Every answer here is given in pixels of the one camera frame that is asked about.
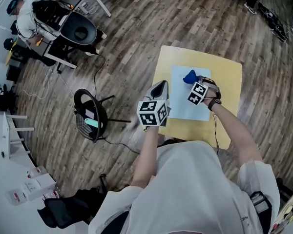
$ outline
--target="white desk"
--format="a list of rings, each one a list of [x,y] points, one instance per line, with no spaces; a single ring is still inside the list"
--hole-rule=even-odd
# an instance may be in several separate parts
[[[67,2],[69,4],[72,4],[75,9],[80,8],[82,11],[85,11],[85,9],[82,7],[82,4],[85,0],[63,0],[64,2]],[[105,5],[102,3],[101,0],[96,0],[98,4],[101,6],[101,8],[105,11],[108,17],[111,17],[111,13],[108,11],[108,9],[105,7]],[[53,54],[51,54],[50,48],[52,46],[53,41],[48,41],[46,38],[43,39],[43,42],[40,44],[40,46],[30,46],[31,49],[33,49],[35,52],[37,52],[40,56],[45,56],[49,59],[58,61],[59,63],[62,63],[68,67],[71,67],[73,69],[76,69],[77,66],[68,62],[67,60],[64,60],[62,58],[59,58]]]
[[[18,115],[6,115],[3,114],[3,127],[2,127],[2,138],[3,138],[3,152],[4,154],[8,154],[8,157],[14,157],[19,155],[29,154],[30,151],[21,151],[21,152],[11,152],[11,146],[13,145],[22,145],[23,138],[19,138],[17,132],[22,131],[34,131],[33,127],[23,127],[23,128],[16,128],[13,122],[9,123],[9,119],[27,119],[28,116],[18,116]]]

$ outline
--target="blue cloth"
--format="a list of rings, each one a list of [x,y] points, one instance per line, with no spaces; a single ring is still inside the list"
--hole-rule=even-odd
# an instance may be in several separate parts
[[[195,82],[199,81],[199,76],[197,76],[195,71],[192,69],[183,80],[186,84],[194,84]]]

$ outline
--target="wrist strap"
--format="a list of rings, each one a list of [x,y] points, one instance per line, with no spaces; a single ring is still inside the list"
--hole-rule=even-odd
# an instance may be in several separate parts
[[[214,105],[215,103],[217,103],[217,101],[213,98],[213,99],[210,101],[209,105],[208,105],[209,110],[212,111],[211,108],[213,107],[213,105]]]

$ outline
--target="blue object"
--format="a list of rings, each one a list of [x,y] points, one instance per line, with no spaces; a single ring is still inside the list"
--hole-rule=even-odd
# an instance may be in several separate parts
[[[94,119],[90,119],[90,118],[86,118],[85,120],[85,123],[90,125],[90,126],[93,126],[93,127],[96,127],[96,128],[99,128],[99,123],[98,121],[94,120]]]
[[[183,80],[186,84],[194,84],[195,82],[199,81],[199,76],[197,76],[195,71],[192,69]]]

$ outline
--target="light blue paper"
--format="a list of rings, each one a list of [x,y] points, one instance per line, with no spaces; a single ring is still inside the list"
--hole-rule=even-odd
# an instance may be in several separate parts
[[[194,70],[197,76],[210,78],[210,69],[172,66],[171,68],[171,93],[169,97],[169,107],[171,108],[169,118],[209,120],[209,109],[203,103],[195,105],[188,101],[193,85],[186,84],[183,78]]]

